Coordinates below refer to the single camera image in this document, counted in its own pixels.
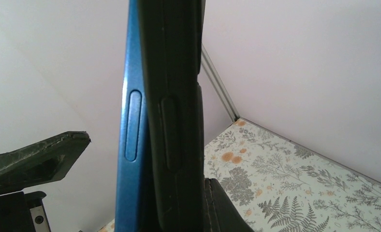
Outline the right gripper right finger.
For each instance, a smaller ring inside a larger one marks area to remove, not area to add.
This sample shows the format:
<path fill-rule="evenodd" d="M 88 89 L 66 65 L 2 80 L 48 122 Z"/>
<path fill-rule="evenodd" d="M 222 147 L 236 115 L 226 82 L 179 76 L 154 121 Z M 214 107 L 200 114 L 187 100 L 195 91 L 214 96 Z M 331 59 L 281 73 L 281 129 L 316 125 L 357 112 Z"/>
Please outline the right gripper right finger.
<path fill-rule="evenodd" d="M 253 232 L 214 178 L 204 179 L 204 231 Z"/>

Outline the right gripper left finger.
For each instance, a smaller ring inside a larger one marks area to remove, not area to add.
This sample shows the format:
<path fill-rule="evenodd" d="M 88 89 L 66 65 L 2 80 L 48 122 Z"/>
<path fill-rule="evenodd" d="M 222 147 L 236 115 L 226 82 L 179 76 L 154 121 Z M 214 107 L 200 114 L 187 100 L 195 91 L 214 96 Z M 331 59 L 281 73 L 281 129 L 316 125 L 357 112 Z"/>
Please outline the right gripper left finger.
<path fill-rule="evenodd" d="M 85 131 L 67 131 L 0 154 L 0 195 L 62 180 L 90 142 Z"/>

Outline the black phone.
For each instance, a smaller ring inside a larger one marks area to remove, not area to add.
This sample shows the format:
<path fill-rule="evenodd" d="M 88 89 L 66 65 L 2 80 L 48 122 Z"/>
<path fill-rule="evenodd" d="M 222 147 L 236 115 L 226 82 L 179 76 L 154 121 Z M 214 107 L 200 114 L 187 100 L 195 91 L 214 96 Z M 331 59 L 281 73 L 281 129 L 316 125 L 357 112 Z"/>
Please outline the black phone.
<path fill-rule="evenodd" d="M 117 232 L 159 232 L 137 1 L 129 2 L 117 159 Z"/>

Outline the black phone case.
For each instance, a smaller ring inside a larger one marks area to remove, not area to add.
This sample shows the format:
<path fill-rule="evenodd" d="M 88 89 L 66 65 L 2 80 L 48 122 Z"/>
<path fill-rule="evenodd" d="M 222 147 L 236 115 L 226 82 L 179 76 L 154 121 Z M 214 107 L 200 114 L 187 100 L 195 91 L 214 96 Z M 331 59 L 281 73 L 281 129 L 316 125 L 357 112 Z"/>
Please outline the black phone case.
<path fill-rule="evenodd" d="M 137 5 L 159 227 L 201 232 L 204 136 L 197 78 L 204 2 L 140 0 Z"/>

